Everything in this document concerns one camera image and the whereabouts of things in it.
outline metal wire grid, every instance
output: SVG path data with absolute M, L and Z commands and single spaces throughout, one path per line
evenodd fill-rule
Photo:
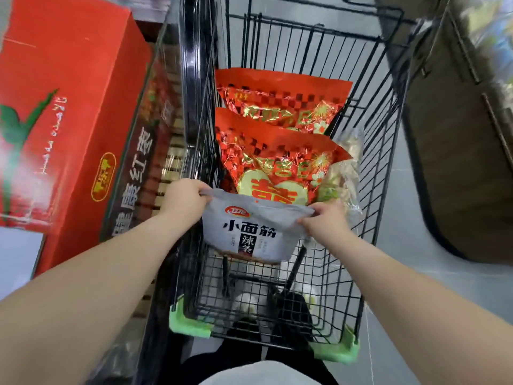
M 217 56 L 217 49 L 220 54 L 227 55 L 227 66 L 241 65 L 351 80 L 353 88 L 348 102 L 334 122 L 335 126 L 328 132 L 336 137 L 348 127 L 364 127 L 365 143 L 359 186 L 364 219 L 353 229 L 362 238 L 375 244 L 406 93 L 408 44 L 393 44 L 393 35 L 387 38 L 381 35 L 360 35 L 324 28 L 318 24 L 307 25 L 252 13 L 252 5 L 255 6 L 252 1 L 248 0 L 247 13 L 236 15 L 230 13 L 229 0 L 221 0 L 217 8 L 224 10 L 225 26 L 222 14 L 218 14 L 219 10 L 216 10 L 212 0 L 208 0 L 205 5 L 205 8 L 213 12 L 206 15 L 217 15 L 217 24 L 214 21 L 208 22 L 211 24 L 210 38 L 217 38 L 217 29 L 220 28 L 226 40 L 206 40 L 204 44 L 209 45 L 207 53 L 210 55 L 201 106 L 198 106 L 199 137 L 196 146 L 189 151 L 185 173 L 213 186 L 218 184 L 222 174 L 213 116 L 215 106 L 220 105 L 213 71 L 218 62 L 224 66 L 223 58 Z M 334 10 L 339 13 L 360 13 L 347 9 L 342 11 L 340 8 Z M 376 20 L 380 17 L 378 13 L 370 16 Z M 401 20 L 398 19 L 397 27 L 400 24 Z M 236 39 L 242 43 L 240 54 L 234 54 L 234 46 L 231 45 L 237 43 Z M 285 43 L 285 53 L 279 52 Z M 386 53 L 391 48 L 400 56 L 390 64 Z M 240 64 L 234 62 L 237 57 Z M 250 292 L 258 298 L 257 319 L 262 344 L 288 347 L 276 337 L 271 340 L 275 314 L 268 311 L 268 293 L 270 287 L 285 286 L 301 245 L 302 241 L 298 243 L 292 259 L 280 265 L 228 260 L 208 248 L 203 242 L 201 227 L 195 226 L 178 249 L 175 303 L 183 295 L 188 317 L 212 323 L 213 336 L 227 337 L 228 329 L 238 316 L 232 310 L 234 298 L 242 292 Z M 293 288 L 298 291 L 305 291 L 305 288 L 313 290 L 312 295 L 317 297 L 317 302 L 310 307 L 314 339 L 321 343 L 338 343 L 346 324 L 357 336 L 364 302 L 357 286 L 339 261 L 314 243 L 308 246 L 298 266 Z M 309 327 L 299 326 L 301 333 L 308 338 Z

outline shiny red and gold bag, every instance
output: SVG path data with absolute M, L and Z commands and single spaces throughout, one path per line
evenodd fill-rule
M 325 135 L 308 135 L 215 110 L 221 160 L 239 194 L 308 205 L 328 167 L 351 155 Z
M 230 111 L 304 133 L 324 133 L 352 86 L 338 79 L 244 68 L 217 70 L 215 79 Z

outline shopping cart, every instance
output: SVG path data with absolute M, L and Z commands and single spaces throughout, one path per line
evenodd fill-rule
M 214 133 L 215 107 L 221 106 L 216 68 L 352 81 L 347 103 L 326 134 L 337 138 L 348 128 L 364 129 L 359 185 L 364 219 L 353 230 L 375 244 L 418 31 L 416 22 L 404 19 L 399 8 L 349 0 L 337 5 L 312 0 L 172 0 L 157 45 L 179 48 L 177 59 L 168 55 L 165 61 L 180 62 L 182 70 L 189 144 L 183 175 L 215 187 L 224 173 Z M 261 334 L 261 341 L 252 337 L 251 342 L 285 349 L 309 346 L 317 358 L 332 361 L 356 359 L 364 299 L 344 266 L 314 241 L 301 239 L 289 262 L 264 265 L 219 255 L 204 243 L 197 224 L 158 278 L 170 281 L 169 326 L 177 333 L 239 338 L 227 334 L 240 316 L 234 302 L 249 292 L 257 299 L 253 317 Z M 300 291 L 308 299 L 311 325 L 297 317 L 278 318 L 272 311 L 284 290 Z M 303 340 L 273 335 L 277 324 L 298 330 L 295 338 Z

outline forearm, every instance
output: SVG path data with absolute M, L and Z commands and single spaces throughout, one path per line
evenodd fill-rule
M 332 250 L 422 383 L 510 383 L 511 325 L 353 235 Z
M 83 381 L 186 229 L 158 215 L 0 302 L 0 383 Z

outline red oval logo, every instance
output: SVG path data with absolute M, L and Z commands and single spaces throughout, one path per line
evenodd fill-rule
M 234 216 L 241 216 L 243 218 L 248 218 L 250 214 L 247 212 L 246 209 L 236 206 L 231 206 L 225 209 L 225 212 L 227 214 L 232 214 Z

